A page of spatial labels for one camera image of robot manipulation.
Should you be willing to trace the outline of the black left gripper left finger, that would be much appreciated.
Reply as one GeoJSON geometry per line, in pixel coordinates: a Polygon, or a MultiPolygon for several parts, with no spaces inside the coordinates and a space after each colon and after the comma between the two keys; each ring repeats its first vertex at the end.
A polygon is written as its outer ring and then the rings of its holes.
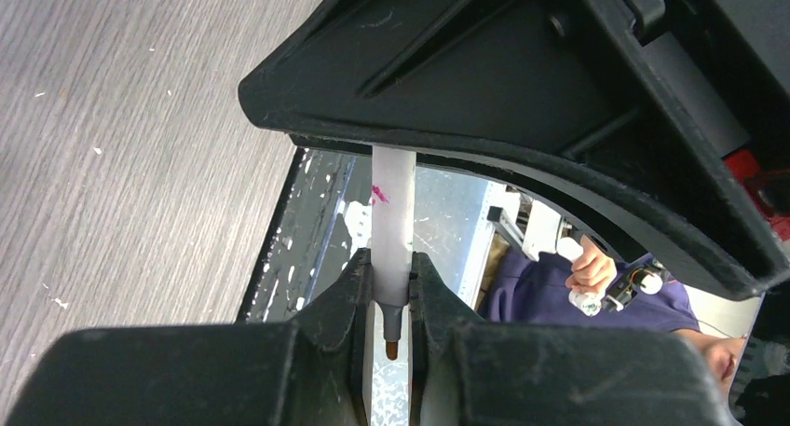
{"type": "Polygon", "coordinates": [[[370,258],[280,323],[86,329],[60,337],[10,425],[364,425],[370,258]]]}

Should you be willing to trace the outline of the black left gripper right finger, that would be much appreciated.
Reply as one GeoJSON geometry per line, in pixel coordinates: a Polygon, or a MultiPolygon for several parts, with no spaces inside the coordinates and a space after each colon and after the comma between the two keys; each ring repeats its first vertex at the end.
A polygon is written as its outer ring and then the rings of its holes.
{"type": "MultiPolygon", "coordinates": [[[[789,326],[759,185],[789,171],[788,0],[323,0],[238,87],[298,145],[492,178],[789,326]]],[[[414,262],[417,404],[444,424],[726,425],[668,333],[482,320],[414,262]]]]}

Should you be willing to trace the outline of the white pen orange tip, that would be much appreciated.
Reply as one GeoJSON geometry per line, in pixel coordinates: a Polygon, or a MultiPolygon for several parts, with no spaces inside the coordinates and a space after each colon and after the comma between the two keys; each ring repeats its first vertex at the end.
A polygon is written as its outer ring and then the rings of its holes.
{"type": "Polygon", "coordinates": [[[383,315],[388,359],[398,358],[402,311],[408,304],[415,217],[416,154],[372,148],[371,264],[373,297],[383,315]]]}

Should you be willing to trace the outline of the person's hand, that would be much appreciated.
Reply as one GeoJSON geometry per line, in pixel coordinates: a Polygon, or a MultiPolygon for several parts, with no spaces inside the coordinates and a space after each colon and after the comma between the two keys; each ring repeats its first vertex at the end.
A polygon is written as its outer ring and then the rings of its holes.
{"type": "Polygon", "coordinates": [[[588,236],[581,237],[582,254],[571,266],[565,286],[580,294],[601,295],[617,277],[615,261],[588,236]]]}

